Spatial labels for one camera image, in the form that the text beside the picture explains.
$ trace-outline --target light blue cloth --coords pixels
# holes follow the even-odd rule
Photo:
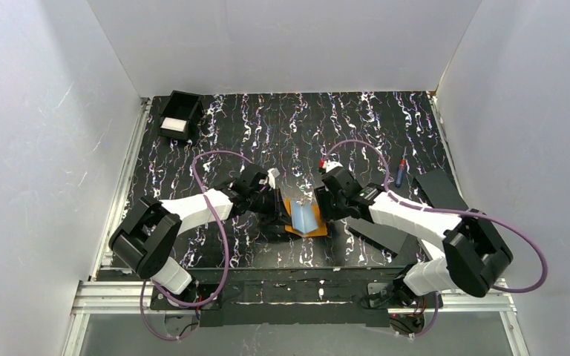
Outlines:
[[[292,211],[292,227],[296,231],[308,234],[318,229],[318,223],[315,221],[315,215],[310,204],[300,205],[291,201],[290,208]]]

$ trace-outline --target screwdriver handle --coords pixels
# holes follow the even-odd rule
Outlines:
[[[394,186],[397,188],[401,188],[401,184],[403,184],[403,178],[405,177],[405,159],[401,160],[401,164],[399,165],[399,169],[396,172],[396,180],[394,181]]]

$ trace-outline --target marble tabletop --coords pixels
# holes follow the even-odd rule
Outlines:
[[[277,183],[284,197],[311,202],[321,185],[320,157],[344,139],[375,145],[390,160],[394,176],[404,147],[407,175],[404,197],[422,200],[415,174],[442,168],[451,175],[428,95],[424,92],[276,93],[205,96],[199,137],[189,144],[158,137],[156,122],[168,97],[153,98],[125,212],[134,200],[152,195],[159,200],[199,194],[191,171],[193,157],[205,151],[243,153],[263,167],[281,172]],[[362,185],[381,183],[384,169],[369,148],[345,145],[334,155],[354,172]],[[233,156],[210,156],[199,162],[207,187],[230,177],[242,162]],[[353,236],[346,222],[330,224],[325,237],[302,238],[265,232],[246,214],[226,222],[231,267],[295,268],[319,266],[391,266],[392,254]],[[215,224],[178,237],[171,256],[185,267],[221,267],[222,240]],[[121,265],[113,259],[113,265]]]

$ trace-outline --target white wall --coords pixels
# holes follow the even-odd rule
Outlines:
[[[439,89],[462,193],[543,247],[546,284],[514,297],[533,355],[570,355],[570,1],[484,0]],[[520,239],[512,286],[539,275]]]
[[[481,0],[88,0],[141,96],[435,90]]]
[[[59,355],[140,100],[86,0],[0,1],[0,355]]]

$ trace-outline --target blue screwdriver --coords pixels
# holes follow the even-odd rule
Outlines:
[[[396,171],[396,180],[394,181],[394,185],[397,188],[401,188],[401,184],[403,184],[403,177],[405,177],[405,156],[407,155],[407,147],[403,148],[403,157],[401,158],[401,164],[399,165],[399,169]]]

